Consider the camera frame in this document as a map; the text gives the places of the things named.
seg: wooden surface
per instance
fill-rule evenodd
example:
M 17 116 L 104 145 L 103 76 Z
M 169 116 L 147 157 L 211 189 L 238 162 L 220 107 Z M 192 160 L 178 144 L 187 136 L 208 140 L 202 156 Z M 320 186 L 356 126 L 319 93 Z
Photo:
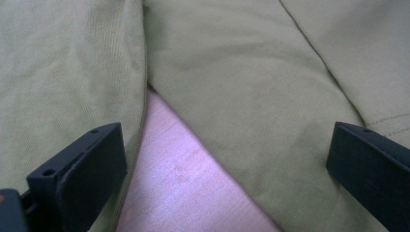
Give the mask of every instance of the wooden surface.
M 141 148 L 117 232 L 279 231 L 158 94 L 149 92 Z

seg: fabric fold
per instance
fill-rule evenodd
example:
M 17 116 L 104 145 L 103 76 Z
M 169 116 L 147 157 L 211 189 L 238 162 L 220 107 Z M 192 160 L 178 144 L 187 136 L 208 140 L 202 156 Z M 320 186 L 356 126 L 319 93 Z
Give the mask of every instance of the fabric fold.
M 0 3 L 0 185 L 86 131 L 123 126 L 129 175 L 91 231 L 112 231 L 132 176 L 145 98 L 141 1 Z
M 410 147 L 410 2 L 282 2 L 366 126 Z
M 361 118 L 279 1 L 144 2 L 148 81 L 284 231 L 380 231 L 330 178 Z

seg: wrinkled fabric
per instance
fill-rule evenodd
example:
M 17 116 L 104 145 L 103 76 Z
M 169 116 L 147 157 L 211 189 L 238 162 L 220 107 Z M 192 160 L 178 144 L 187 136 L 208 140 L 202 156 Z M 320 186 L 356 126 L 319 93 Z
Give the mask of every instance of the wrinkled fabric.
M 410 2 L 282 2 L 366 126 L 410 147 Z
M 121 122 L 130 174 L 91 229 L 112 231 L 148 65 L 149 83 L 284 231 L 386 230 L 325 163 L 336 121 L 410 146 L 407 1 L 144 7 L 0 2 L 0 188 L 23 193 L 37 166 L 86 131 Z
M 143 113 L 142 16 L 140 1 L 0 2 L 0 188 L 25 192 L 40 164 L 120 122 L 129 175 L 92 228 L 113 230 Z
M 279 1 L 145 6 L 149 82 L 284 231 L 384 230 L 326 170 L 362 120 Z

